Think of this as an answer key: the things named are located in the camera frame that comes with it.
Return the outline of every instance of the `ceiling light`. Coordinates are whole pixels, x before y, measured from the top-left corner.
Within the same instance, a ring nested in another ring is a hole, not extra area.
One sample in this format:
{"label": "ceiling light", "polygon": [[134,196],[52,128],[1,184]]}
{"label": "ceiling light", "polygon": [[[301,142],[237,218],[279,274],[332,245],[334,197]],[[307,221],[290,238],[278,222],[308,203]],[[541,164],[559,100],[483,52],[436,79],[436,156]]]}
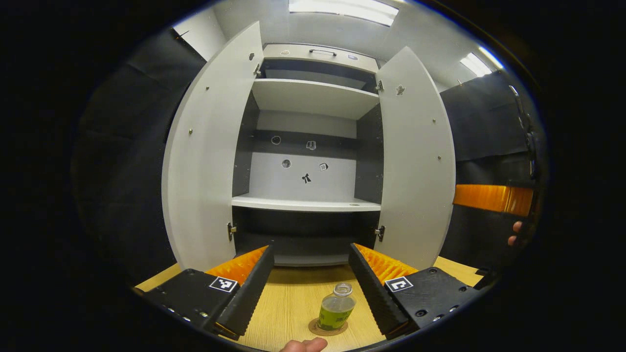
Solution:
{"label": "ceiling light", "polygon": [[391,26],[398,9],[375,0],[289,0],[290,13],[329,13]]}
{"label": "ceiling light", "polygon": [[473,53],[470,53],[468,56],[461,59],[461,63],[465,65],[465,67],[469,68],[469,70],[472,71],[477,77],[482,77],[491,73],[491,70],[487,67],[487,65],[480,61],[480,59]]}
{"label": "ceiling light", "polygon": [[487,58],[489,60],[491,60],[491,62],[496,65],[496,67],[498,69],[502,68],[502,64],[500,63],[500,61],[498,61],[498,59],[496,59],[495,56],[493,56],[489,51],[487,51],[487,49],[483,48],[482,46],[480,46],[478,48],[478,50],[480,50],[481,53],[485,54],[485,56],[487,56]]}

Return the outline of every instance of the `orange object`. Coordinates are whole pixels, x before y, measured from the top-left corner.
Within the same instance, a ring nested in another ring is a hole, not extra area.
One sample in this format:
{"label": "orange object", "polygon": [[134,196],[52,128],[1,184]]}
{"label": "orange object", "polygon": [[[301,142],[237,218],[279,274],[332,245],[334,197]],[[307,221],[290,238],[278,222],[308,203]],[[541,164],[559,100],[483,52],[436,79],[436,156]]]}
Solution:
{"label": "orange object", "polygon": [[226,263],[220,264],[213,269],[206,271],[206,273],[213,276],[236,280],[241,286],[243,286],[245,280],[248,278],[248,275],[250,275],[254,266],[257,265],[257,262],[266,249],[267,246],[242,254],[241,256],[233,258]]}
{"label": "orange object", "polygon": [[498,185],[456,185],[454,204],[528,216],[533,190]]}
{"label": "orange object", "polygon": [[405,263],[393,259],[392,257],[385,256],[383,253],[378,253],[373,249],[363,247],[360,244],[354,244],[359,252],[363,255],[363,258],[372,268],[376,277],[385,284],[385,281],[395,279],[397,277],[407,276],[416,273],[418,270],[406,265]]}

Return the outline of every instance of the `bottle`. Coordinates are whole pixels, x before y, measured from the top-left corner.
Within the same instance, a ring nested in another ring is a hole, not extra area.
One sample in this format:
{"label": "bottle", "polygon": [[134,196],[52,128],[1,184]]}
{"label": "bottle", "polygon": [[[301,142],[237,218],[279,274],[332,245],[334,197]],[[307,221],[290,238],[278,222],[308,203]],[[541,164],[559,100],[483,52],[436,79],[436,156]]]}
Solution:
{"label": "bottle", "polygon": [[356,304],[354,298],[350,296],[351,293],[352,286],[342,282],[335,286],[331,294],[324,297],[317,322],[320,329],[327,331],[341,329]]}

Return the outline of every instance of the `ceiling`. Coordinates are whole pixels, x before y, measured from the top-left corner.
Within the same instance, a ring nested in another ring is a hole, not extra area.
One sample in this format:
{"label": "ceiling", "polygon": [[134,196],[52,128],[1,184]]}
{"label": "ceiling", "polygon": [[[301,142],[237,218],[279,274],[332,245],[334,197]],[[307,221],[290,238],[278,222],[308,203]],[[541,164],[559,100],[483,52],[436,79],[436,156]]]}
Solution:
{"label": "ceiling", "polygon": [[335,46],[384,61],[409,46],[443,88],[476,78],[459,62],[470,52],[495,70],[477,41],[452,21],[415,2],[380,1],[399,9],[391,27],[335,14],[290,14],[289,0],[225,0],[213,8],[226,40],[260,21],[264,43]]}

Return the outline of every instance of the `green label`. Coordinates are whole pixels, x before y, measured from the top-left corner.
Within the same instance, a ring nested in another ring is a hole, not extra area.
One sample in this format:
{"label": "green label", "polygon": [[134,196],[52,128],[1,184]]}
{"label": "green label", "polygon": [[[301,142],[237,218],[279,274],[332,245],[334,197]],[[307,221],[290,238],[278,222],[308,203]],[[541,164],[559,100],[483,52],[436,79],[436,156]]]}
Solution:
{"label": "green label", "polygon": [[319,327],[322,330],[337,330],[346,322],[352,310],[345,312],[331,312],[322,306],[319,310]]}

